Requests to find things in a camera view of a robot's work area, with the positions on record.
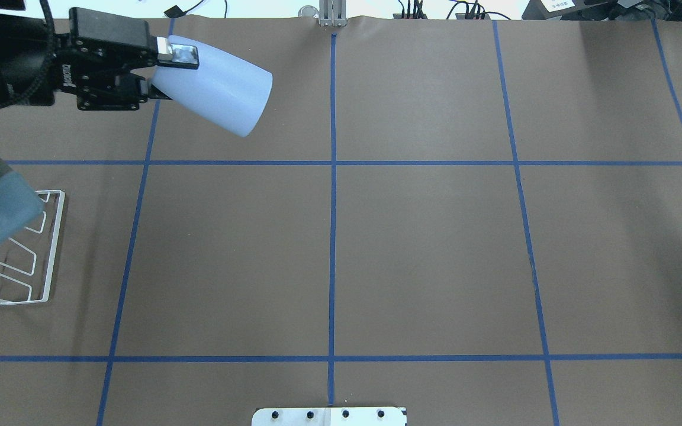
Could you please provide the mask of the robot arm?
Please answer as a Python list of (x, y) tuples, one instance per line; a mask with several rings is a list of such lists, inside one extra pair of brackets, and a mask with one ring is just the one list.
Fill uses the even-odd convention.
[[(42, 17), (21, 17), (24, 1), (0, 1), (0, 110), (51, 107), (55, 94), (74, 95), (81, 111), (135, 111), (167, 99), (136, 69), (195, 70), (200, 50), (190, 41), (154, 36), (142, 19), (73, 7), (69, 31), (57, 33), (46, 1)], [(41, 215), (35, 189), (0, 157), (0, 243)]]

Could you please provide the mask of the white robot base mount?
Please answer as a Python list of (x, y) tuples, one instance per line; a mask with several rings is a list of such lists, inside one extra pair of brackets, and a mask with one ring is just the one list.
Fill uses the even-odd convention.
[(407, 425), (405, 408), (395, 406), (263, 408), (252, 425)]

